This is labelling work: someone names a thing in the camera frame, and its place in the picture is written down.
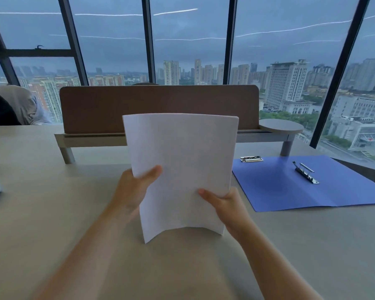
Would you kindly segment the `person's left forearm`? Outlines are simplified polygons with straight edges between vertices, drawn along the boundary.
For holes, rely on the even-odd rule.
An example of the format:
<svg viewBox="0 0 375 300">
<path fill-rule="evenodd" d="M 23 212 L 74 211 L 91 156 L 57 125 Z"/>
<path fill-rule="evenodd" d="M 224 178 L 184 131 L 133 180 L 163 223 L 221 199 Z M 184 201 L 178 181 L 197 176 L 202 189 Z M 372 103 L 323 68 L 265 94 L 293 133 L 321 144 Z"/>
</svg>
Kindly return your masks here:
<svg viewBox="0 0 375 300">
<path fill-rule="evenodd" d="M 97 300 L 121 231 L 138 213 L 106 208 L 34 300 Z"/>
</svg>

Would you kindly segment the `brown desk divider panel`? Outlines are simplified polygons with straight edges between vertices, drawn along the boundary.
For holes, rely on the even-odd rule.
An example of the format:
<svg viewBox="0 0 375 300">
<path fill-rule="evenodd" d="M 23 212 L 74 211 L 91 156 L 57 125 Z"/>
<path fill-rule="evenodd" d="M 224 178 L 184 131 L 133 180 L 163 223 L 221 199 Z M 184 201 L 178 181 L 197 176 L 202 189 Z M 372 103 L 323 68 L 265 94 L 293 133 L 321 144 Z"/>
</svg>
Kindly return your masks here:
<svg viewBox="0 0 375 300">
<path fill-rule="evenodd" d="M 122 116 L 205 114 L 239 117 L 238 130 L 259 125 L 256 85 L 72 86 L 60 89 L 66 134 L 124 133 Z"/>
</svg>

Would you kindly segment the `black window frame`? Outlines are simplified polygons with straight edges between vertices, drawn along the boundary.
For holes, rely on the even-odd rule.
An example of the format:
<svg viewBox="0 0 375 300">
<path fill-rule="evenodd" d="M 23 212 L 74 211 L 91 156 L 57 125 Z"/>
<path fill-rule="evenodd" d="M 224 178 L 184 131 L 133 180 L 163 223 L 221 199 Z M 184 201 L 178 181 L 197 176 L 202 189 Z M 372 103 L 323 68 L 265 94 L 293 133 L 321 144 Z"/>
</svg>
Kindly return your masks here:
<svg viewBox="0 0 375 300">
<path fill-rule="evenodd" d="M 252 117 L 361 150 L 375 134 L 339 134 L 332 113 L 375 93 L 375 0 L 0 0 L 0 85 L 60 124 L 71 86 L 255 87 Z"/>
</svg>

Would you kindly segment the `white paper sheets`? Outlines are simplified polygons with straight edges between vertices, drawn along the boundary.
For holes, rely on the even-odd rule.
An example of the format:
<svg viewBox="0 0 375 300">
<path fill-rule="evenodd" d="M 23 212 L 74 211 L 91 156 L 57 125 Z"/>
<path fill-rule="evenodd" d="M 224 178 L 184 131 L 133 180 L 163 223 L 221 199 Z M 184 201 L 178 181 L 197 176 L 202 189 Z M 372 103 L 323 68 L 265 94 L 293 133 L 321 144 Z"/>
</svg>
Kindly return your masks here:
<svg viewBox="0 0 375 300">
<path fill-rule="evenodd" d="M 197 191 L 203 188 L 220 197 L 229 192 L 239 118 L 133 114 L 122 119 L 133 174 L 162 167 L 140 204 L 144 242 L 184 227 L 223 235 L 225 225 Z"/>
</svg>

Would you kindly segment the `blue file folder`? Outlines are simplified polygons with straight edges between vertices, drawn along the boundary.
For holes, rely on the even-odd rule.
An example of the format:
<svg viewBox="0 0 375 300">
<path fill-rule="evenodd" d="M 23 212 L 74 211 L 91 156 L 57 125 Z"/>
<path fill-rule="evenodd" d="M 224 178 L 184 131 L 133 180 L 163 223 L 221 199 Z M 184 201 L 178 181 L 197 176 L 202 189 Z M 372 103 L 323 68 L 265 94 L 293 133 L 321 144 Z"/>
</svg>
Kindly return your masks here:
<svg viewBox="0 0 375 300">
<path fill-rule="evenodd" d="M 375 182 L 328 156 L 263 157 L 264 161 L 233 161 L 232 171 L 256 212 L 306 207 L 375 204 Z M 315 171 L 312 184 L 295 171 L 292 161 Z"/>
</svg>

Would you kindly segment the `grey office chair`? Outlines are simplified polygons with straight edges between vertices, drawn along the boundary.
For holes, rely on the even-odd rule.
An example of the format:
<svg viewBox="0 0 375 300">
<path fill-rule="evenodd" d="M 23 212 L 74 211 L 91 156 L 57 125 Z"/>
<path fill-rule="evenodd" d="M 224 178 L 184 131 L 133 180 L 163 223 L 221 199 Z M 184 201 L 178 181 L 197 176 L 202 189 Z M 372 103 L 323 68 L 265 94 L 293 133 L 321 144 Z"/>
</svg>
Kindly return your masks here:
<svg viewBox="0 0 375 300">
<path fill-rule="evenodd" d="M 16 85 L 0 85 L 0 96 L 13 108 L 21 125 L 54 123 L 40 99 L 36 98 L 30 90 Z"/>
</svg>

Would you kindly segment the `person's right forearm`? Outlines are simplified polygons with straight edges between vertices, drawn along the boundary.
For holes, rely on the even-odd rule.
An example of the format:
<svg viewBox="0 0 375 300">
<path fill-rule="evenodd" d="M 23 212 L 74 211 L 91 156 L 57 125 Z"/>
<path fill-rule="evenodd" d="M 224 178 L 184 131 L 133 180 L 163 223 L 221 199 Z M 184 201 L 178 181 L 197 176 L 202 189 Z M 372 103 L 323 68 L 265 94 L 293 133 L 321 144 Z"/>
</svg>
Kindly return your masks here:
<svg viewBox="0 0 375 300">
<path fill-rule="evenodd" d="M 226 228 L 242 247 L 265 300 L 324 300 L 253 222 Z"/>
</svg>

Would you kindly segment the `person's left hand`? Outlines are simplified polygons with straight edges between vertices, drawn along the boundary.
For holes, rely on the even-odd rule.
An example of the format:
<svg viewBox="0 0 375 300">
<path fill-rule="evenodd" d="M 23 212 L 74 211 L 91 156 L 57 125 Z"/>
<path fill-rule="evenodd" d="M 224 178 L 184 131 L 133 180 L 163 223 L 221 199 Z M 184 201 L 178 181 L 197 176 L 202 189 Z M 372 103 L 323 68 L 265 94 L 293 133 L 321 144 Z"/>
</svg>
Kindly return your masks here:
<svg viewBox="0 0 375 300">
<path fill-rule="evenodd" d="M 138 176 L 140 175 L 135 176 L 133 174 L 131 168 L 122 173 L 114 195 L 104 211 L 106 216 L 111 216 L 123 223 L 127 223 L 139 213 L 140 204 L 145 198 L 147 191 L 139 189 Z"/>
</svg>

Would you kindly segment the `metal lever folder clip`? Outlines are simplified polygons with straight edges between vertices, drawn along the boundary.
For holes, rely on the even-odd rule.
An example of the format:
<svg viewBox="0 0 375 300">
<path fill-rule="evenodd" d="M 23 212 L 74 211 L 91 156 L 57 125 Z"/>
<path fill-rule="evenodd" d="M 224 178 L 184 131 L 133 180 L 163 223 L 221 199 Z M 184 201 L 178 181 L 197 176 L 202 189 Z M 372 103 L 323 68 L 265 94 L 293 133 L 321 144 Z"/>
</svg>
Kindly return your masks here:
<svg viewBox="0 0 375 300">
<path fill-rule="evenodd" d="M 295 166 L 295 171 L 300 174 L 303 178 L 305 178 L 307 181 L 309 181 L 312 184 L 320 184 L 318 180 L 316 180 L 311 173 L 314 173 L 312 169 L 310 169 L 308 166 L 306 166 L 303 163 L 297 163 L 295 161 L 292 161 L 293 165 Z"/>
</svg>

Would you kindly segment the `person's right hand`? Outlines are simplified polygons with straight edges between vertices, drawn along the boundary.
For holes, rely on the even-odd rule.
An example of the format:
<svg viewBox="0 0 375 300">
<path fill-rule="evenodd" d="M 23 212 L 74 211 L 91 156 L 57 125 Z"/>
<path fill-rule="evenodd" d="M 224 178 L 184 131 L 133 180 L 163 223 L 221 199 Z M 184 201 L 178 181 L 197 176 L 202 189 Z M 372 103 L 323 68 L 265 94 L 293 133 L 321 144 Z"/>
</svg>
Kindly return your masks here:
<svg viewBox="0 0 375 300">
<path fill-rule="evenodd" d="M 223 197 L 225 203 L 220 209 L 215 209 L 219 219 L 225 225 L 229 233 L 237 240 L 243 238 L 254 226 L 240 194 L 236 187 Z"/>
</svg>

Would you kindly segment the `round grey side shelf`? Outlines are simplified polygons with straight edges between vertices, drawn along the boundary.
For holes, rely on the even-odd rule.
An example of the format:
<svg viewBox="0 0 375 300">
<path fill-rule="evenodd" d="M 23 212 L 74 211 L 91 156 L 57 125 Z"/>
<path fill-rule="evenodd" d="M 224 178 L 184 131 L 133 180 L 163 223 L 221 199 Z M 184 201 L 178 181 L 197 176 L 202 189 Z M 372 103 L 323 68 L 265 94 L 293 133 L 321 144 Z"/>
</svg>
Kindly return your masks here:
<svg viewBox="0 0 375 300">
<path fill-rule="evenodd" d="M 261 119 L 259 128 L 276 134 L 299 134 L 304 130 L 304 126 L 289 120 L 281 119 Z"/>
</svg>

